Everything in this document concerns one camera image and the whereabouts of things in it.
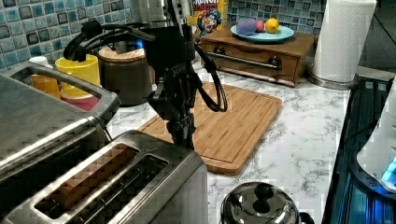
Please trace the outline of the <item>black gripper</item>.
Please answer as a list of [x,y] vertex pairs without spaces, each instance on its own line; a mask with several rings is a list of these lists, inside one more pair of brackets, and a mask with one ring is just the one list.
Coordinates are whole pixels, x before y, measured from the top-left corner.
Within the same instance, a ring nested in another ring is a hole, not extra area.
[[[197,74],[191,63],[181,63],[165,68],[156,65],[157,89],[148,96],[148,103],[163,119],[175,145],[194,150],[194,107],[197,90]],[[187,138],[184,129],[188,130]]]

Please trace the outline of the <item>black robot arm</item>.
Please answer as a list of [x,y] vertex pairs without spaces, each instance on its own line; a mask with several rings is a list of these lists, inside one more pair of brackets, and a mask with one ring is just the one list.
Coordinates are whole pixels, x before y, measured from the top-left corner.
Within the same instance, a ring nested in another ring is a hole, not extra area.
[[139,24],[148,65],[155,72],[156,91],[148,103],[167,122],[174,143],[193,148],[194,108],[199,78],[192,67],[195,57],[189,0],[130,0],[133,21]]

